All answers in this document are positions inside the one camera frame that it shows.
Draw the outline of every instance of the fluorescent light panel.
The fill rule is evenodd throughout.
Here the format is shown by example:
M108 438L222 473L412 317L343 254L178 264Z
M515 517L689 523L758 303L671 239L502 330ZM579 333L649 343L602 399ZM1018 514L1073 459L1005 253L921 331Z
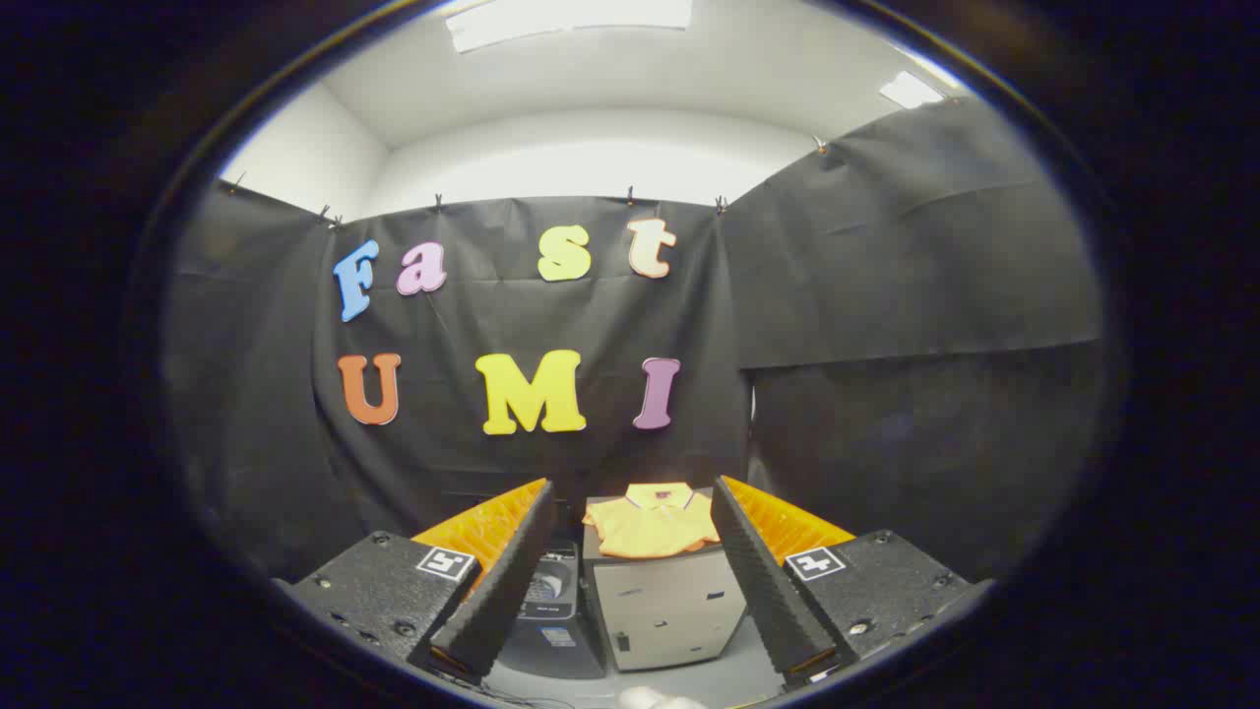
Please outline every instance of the fluorescent light panel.
M905 108L917 108L924 103L935 103L945 98L939 91L908 72L897 73L897 78L883 84L879 93Z
M493 0L446 20L455 50L533 34L595 26L685 29L692 0Z

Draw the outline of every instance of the black fabric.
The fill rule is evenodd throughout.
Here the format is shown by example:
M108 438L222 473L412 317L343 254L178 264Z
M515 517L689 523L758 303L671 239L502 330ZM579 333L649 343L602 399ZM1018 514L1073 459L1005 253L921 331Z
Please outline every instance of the black fabric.
M663 278L634 273L626 222L658 217L678 235ZM630 482L743 480L750 385L735 368L724 253L713 209L558 198L444 205L340 228L220 184L176 258L165 343L171 416L189 494L222 538L265 573L296 581L370 530L416 534L455 513L451 495L491 496L547 477L557 499L620 495ZM582 224L592 266L575 281L538 273L538 237ZM333 266L365 239L370 305L341 321ZM399 295L402 254L445 246L446 282ZM512 354L527 379L551 349L575 349L577 433L483 433L474 364ZM399 413L355 422L336 361L394 351ZM682 361L672 424L639 431L648 358ZM379 377L364 373L369 402ZM577 524L582 505L564 506Z
M1100 293L1071 209L973 101L893 113L712 207L496 199L340 228L244 190L183 238L165 377L189 490L271 576L301 578L370 530L539 477L567 501L631 482L748 480L857 533L891 528L968 578L1011 568L1075 485L1097 411ZM678 234L631 271L633 219ZM538 238L581 224L591 269L547 282ZM341 321L336 262L368 239L370 305ZM446 282L396 290L436 241ZM532 378L575 349L578 433L486 436L478 358ZM355 422L336 368L397 353L399 413ZM649 358L682 361L673 423L631 424ZM377 369L364 373L369 402ZM748 461L750 387L757 422Z
M562 500L621 495L631 482L712 485L743 480L750 389L735 368L735 334L724 256L711 208L601 198L499 199L442 205L349 224L312 271L321 285L312 349L320 417L339 466L355 486L359 514L375 525L423 529L447 511L440 492L491 495L546 477ZM678 235L663 247L663 278L630 269L626 222L658 217ZM538 238L553 225L590 234L591 269L548 282L538 273ZM373 264L368 309L343 322L333 266L367 239ZM445 283L402 296L402 256L417 243L445 247ZM486 436L485 380L478 358L508 353L532 379L543 354L575 349L582 432ZM384 427L355 422L336 361L345 354L394 351L399 412ZM682 361L669 398L672 424L639 431L643 361ZM369 402L379 400L374 366ZM573 515L582 505L570 505Z
M295 582L370 528L329 460L311 394L314 214L220 184L179 241L163 378L185 484L212 534Z
M949 99L832 141L723 214L745 369L1096 337L1085 233L988 107Z
M853 534L891 529L973 581L1018 563L1080 481L1101 344L755 374L766 492Z

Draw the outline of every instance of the yellow letter m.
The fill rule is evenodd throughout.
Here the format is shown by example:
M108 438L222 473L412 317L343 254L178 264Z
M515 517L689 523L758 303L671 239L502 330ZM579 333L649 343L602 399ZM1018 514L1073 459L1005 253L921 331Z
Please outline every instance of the yellow letter m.
M581 354L572 349L553 349L543 354L534 373L534 382L525 382L512 354L485 354L476 361L476 370L485 377L485 400L489 419L481 427L489 436L517 433L517 424L508 417L508 407L527 431L534 431L543 406L547 433L582 431L586 419L577 411L576 372Z

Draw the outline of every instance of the yellow shirt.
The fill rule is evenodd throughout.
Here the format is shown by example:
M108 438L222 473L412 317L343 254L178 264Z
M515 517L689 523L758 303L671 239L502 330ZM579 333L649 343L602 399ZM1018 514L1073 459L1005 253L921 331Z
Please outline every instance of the yellow shirt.
M721 542L712 501L682 482L631 485L625 497L587 505L582 523L600 535L600 554L660 559Z

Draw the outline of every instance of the gray floor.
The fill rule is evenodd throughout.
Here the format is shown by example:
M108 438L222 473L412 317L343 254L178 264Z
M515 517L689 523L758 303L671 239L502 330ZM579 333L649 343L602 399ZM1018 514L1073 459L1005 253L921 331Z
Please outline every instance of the gray floor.
M770 665L757 627L746 617L726 652L708 662L625 674L610 662L609 676L598 680L542 678L496 662L483 685L515 696L559 699L575 709L615 709L621 690L650 686L664 695L688 696L708 709L726 709L780 694L782 676Z

